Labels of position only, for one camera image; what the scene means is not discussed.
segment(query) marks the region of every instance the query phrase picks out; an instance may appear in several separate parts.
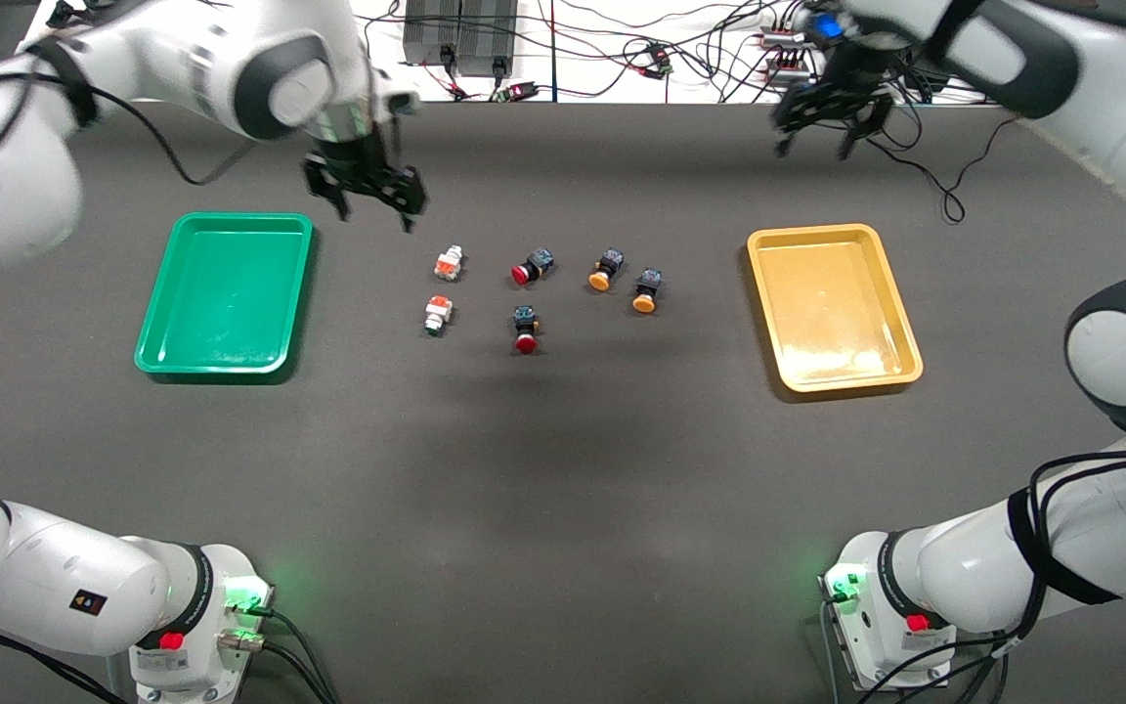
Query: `red button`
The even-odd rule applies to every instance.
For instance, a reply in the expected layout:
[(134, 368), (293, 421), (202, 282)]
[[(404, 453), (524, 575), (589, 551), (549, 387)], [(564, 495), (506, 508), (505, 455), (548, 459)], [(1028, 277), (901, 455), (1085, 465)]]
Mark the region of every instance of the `red button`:
[(180, 650), (180, 647), (185, 642), (185, 636), (182, 633), (163, 633), (159, 638), (159, 649), (160, 650)]
[(906, 617), (906, 627), (911, 629), (911, 633), (920, 633), (921, 630), (929, 630), (930, 627), (929, 618), (923, 614), (911, 614)]

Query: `label on robot base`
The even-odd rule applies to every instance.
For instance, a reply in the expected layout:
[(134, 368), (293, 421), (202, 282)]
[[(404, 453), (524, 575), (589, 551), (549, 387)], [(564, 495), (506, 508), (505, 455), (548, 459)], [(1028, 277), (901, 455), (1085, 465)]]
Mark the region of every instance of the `label on robot base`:
[(949, 633), (903, 633), (902, 650), (929, 650), (950, 642)]
[(143, 672), (176, 672), (189, 668), (189, 652), (173, 650), (169, 652), (137, 651), (137, 668)]

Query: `white and orange toy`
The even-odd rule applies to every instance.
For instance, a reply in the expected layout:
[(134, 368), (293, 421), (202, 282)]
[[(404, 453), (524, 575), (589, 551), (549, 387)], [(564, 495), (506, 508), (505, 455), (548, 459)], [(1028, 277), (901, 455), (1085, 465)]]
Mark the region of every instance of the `white and orange toy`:
[(434, 275), (446, 280), (459, 278), (459, 269), (463, 268), (463, 248), (452, 244), (446, 253), (437, 258), (437, 266), (434, 267)]
[(441, 335), (443, 327), (450, 322), (450, 312), (453, 311), (455, 311), (455, 303), (452, 303), (450, 298), (444, 297), (444, 295), (435, 295), (429, 298), (428, 306), (425, 306), (425, 312), (428, 315), (425, 318), (426, 332), (434, 337)]

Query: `blue light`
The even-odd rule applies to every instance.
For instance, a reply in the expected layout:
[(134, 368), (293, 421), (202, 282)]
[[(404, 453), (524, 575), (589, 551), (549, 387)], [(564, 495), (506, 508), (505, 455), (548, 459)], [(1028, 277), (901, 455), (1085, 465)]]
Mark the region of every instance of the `blue light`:
[(844, 30), (841, 30), (840, 24), (837, 24), (837, 19), (832, 15), (816, 15), (814, 17), (814, 28), (817, 28), (819, 34), (822, 34), (825, 39), (835, 39), (835, 37), (844, 34)]

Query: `tray rim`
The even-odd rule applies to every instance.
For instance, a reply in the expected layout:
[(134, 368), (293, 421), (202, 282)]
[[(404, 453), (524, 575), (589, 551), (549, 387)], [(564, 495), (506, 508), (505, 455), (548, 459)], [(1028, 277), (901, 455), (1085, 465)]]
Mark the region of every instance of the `tray rim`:
[[(857, 380), (839, 380), (839, 381), (825, 381), (819, 383), (801, 383), (796, 377), (790, 377), (785, 373), (785, 365), (783, 365), (783, 348), (781, 339), (776, 329), (776, 322), (772, 317), (772, 302), (770, 302), (770, 295), (767, 289), (767, 285), (763, 284), (763, 268), (762, 264), (759, 262), (759, 251), (763, 247), (759, 246), (759, 241), (765, 241), (767, 238), (775, 237), (790, 237), (790, 235), (802, 235), (802, 234), (825, 234), (825, 233), (837, 233), (846, 231), (861, 231), (864, 235), (870, 237), (872, 244), (875, 244), (876, 259), (879, 261), (881, 275), (884, 276), (885, 283), (888, 284), (890, 294), (893, 295), (893, 308), (897, 312), (897, 323), (906, 333), (908, 346), (910, 346), (911, 351), (911, 368), (904, 371), (901, 374), (884, 374), (875, 375), (875, 377), (864, 377)], [(897, 386), (897, 384), (909, 384), (919, 380), (923, 374), (923, 358), (920, 355), (920, 345), (915, 342), (915, 335), (911, 330), (911, 321), (906, 315), (906, 306), (902, 303), (902, 294), (897, 289), (897, 279), (893, 277), (893, 267), (890, 267), (888, 255), (885, 253), (885, 243), (881, 241), (879, 234), (875, 229), (867, 226), (863, 223), (840, 223), (834, 224), (834, 226), (792, 226), (792, 228), (765, 228), (754, 231), (745, 240), (745, 252), (750, 257), (750, 266), (754, 275), (754, 285), (759, 287), (759, 302), (762, 303), (763, 308), (763, 320), (767, 324), (767, 333), (770, 338), (770, 344), (772, 344), (772, 354), (776, 356), (776, 371), (781, 382), (785, 386), (798, 393), (816, 393), (822, 391), (841, 391), (841, 389), (867, 389), (873, 386)]]
[[(300, 249), (298, 261), (294, 267), (295, 280), (300, 282), (296, 285), (294, 293), (291, 297), (289, 313), (285, 318), (285, 335), (282, 338), (282, 355), (278, 355), (276, 359), (270, 362), (268, 365), (259, 367), (177, 367), (173, 365), (160, 365), (152, 364), (144, 359), (144, 345), (146, 345), (146, 336), (151, 332), (151, 323), (153, 317), (155, 315), (157, 308), (159, 306), (159, 300), (162, 294), (162, 282), (166, 279), (167, 273), (173, 266), (173, 248), (179, 247), (179, 238), (176, 237), (184, 224), (190, 222), (190, 220), (196, 219), (224, 219), (224, 220), (259, 220), (259, 219), (289, 219), (295, 220), (301, 225), (301, 232), (296, 233), (303, 241), (303, 247)], [(146, 304), (146, 313), (144, 313), (142, 321), (142, 330), (137, 333), (137, 347), (134, 348), (133, 362), (137, 365), (138, 369), (142, 369), (145, 374), (168, 374), (168, 375), (185, 375), (185, 374), (272, 374), (280, 369), (285, 365), (287, 358), (289, 358), (289, 349), (294, 340), (294, 324), (295, 317), (298, 315), (298, 303), (301, 297), (301, 289), (303, 289), (303, 284), (301, 282), (305, 280), (307, 275), (307, 262), (310, 259), (310, 247), (312, 247), (312, 219), (307, 215), (301, 213), (251, 213), (251, 212), (218, 212), (218, 211), (196, 211), (193, 213), (185, 213), (181, 217), (177, 219), (173, 223), (173, 229), (168, 235), (168, 246), (164, 247), (164, 255), (162, 255), (162, 262), (159, 267), (159, 273), (155, 276), (155, 285), (153, 285), (151, 292), (151, 302)], [(294, 233), (277, 233), (277, 234), (294, 234)]]

